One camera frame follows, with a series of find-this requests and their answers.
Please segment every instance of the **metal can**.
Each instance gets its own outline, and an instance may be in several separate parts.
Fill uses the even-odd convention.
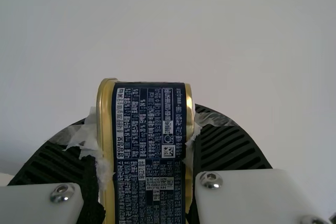
[[[113,180],[100,194],[106,224],[184,224],[192,200],[183,164],[194,132],[186,83],[104,79],[97,95],[98,144]]]

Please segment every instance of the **nutrition label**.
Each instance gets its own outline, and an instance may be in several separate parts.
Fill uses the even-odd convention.
[[[112,121],[116,223],[185,223],[185,85],[116,83]]]

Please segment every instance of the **metal bolt head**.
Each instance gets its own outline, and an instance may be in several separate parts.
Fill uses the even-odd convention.
[[[326,222],[325,220],[314,216],[314,215],[306,215],[304,216],[301,221],[301,224],[329,224],[329,222]]]
[[[223,184],[222,177],[215,172],[204,172],[200,176],[200,181],[202,186],[205,186],[210,189],[218,189]]]
[[[50,194],[50,201],[60,203],[69,200],[75,193],[75,187],[71,184],[61,184]]]

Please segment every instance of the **white wall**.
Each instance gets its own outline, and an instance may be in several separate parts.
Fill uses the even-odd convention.
[[[7,186],[13,177],[13,175],[0,173],[0,186]]]
[[[184,81],[336,211],[335,0],[0,0],[0,170],[85,117],[101,79]]]

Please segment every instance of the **black rubber pad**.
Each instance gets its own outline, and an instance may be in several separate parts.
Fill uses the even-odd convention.
[[[218,113],[196,104],[196,113]],[[221,123],[230,118],[218,113]],[[209,170],[270,169],[271,165],[253,139],[233,122],[235,126],[204,126],[194,142],[193,183],[198,173]],[[193,202],[187,215],[189,224],[199,224],[195,187]]]
[[[78,124],[84,124],[84,120],[74,125]],[[62,130],[52,139],[70,137],[67,132],[67,130]],[[95,159],[87,156],[79,160],[80,149],[78,147],[69,148],[65,152],[64,149],[65,146],[47,141],[25,163],[8,185],[77,183],[84,200],[77,224],[101,224],[105,218],[105,210],[98,203]]]

